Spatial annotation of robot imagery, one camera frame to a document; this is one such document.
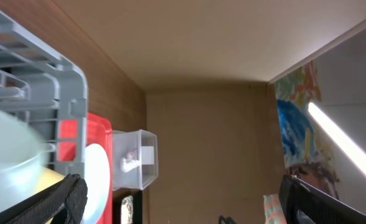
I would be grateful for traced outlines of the red snack wrapper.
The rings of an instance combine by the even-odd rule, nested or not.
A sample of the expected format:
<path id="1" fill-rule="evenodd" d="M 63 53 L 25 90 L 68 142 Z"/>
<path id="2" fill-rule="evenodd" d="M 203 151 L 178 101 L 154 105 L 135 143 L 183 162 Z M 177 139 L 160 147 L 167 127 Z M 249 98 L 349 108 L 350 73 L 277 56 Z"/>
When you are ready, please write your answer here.
<path id="1" fill-rule="evenodd" d="M 139 150 L 138 149 L 131 149 L 126 151 L 124 159 L 131 161 L 138 161 L 139 160 Z"/>

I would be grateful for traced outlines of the white napkin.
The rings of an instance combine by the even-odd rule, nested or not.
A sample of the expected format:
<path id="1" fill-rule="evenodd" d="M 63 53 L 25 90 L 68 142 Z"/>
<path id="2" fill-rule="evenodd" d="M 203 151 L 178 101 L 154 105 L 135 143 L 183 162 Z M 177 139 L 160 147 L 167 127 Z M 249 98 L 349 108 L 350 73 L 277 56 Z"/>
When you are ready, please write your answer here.
<path id="1" fill-rule="evenodd" d="M 130 172 L 132 169 L 137 168 L 138 166 L 140 166 L 141 163 L 139 160 L 135 160 L 135 159 L 128 159 L 123 157 L 121 159 L 121 171 L 123 171 L 124 173 Z"/>

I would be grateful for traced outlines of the yellow plastic cup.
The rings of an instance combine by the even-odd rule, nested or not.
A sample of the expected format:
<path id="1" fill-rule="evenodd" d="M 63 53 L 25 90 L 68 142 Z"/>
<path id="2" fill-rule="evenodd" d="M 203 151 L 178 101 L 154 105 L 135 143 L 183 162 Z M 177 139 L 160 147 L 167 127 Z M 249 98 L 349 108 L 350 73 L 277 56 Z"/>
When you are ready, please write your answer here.
<path id="1" fill-rule="evenodd" d="M 48 168 L 44 168 L 40 175 L 39 181 L 37 182 L 37 186 L 35 188 L 34 194 L 37 194 L 37 193 L 51 187 L 52 185 L 63 180 L 64 177 L 65 177 L 64 175 L 59 174 L 58 172 L 55 172 Z"/>

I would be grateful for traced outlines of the green bowl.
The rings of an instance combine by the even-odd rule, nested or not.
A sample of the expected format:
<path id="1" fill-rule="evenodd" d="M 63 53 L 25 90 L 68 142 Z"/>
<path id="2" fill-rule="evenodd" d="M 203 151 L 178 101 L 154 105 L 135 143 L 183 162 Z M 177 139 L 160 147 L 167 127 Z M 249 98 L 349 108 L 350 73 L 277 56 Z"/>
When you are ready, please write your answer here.
<path id="1" fill-rule="evenodd" d="M 34 195 L 48 162 L 45 149 L 33 128 L 0 110 L 0 212 Z"/>

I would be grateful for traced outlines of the light blue plate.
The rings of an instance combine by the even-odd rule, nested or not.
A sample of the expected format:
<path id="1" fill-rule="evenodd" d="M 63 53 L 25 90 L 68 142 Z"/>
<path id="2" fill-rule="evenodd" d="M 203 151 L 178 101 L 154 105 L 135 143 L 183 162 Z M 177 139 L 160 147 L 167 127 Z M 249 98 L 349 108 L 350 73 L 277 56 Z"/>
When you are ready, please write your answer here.
<path id="1" fill-rule="evenodd" d="M 84 149 L 87 203 L 81 223 L 112 223 L 111 166 L 105 148 L 90 144 Z"/>

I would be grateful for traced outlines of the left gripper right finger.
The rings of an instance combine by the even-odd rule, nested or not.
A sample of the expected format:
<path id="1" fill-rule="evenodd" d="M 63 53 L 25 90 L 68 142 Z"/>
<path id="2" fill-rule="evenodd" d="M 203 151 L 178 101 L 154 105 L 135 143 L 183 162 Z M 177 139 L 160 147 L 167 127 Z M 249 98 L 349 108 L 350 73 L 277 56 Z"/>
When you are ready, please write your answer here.
<path id="1" fill-rule="evenodd" d="M 366 224 L 366 215 L 303 182 L 284 175 L 278 198 L 287 223 Z"/>

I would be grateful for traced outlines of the rice food scraps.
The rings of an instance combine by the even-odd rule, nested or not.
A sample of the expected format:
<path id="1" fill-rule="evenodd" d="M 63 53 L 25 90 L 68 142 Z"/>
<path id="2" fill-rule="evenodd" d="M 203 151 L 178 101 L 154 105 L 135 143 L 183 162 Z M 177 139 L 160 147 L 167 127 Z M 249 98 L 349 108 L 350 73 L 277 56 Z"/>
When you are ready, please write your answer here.
<path id="1" fill-rule="evenodd" d="M 133 196 L 127 196 L 121 202 L 121 224 L 133 224 Z"/>

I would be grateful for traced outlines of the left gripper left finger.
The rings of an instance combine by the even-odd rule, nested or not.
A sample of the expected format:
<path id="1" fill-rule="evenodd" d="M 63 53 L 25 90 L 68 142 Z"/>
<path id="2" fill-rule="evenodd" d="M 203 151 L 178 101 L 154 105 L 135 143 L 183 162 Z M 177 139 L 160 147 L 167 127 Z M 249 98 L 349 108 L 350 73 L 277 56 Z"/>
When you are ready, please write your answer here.
<path id="1" fill-rule="evenodd" d="M 68 174 L 56 184 L 0 212 L 0 224 L 80 223 L 87 193 L 86 181 L 78 174 Z"/>

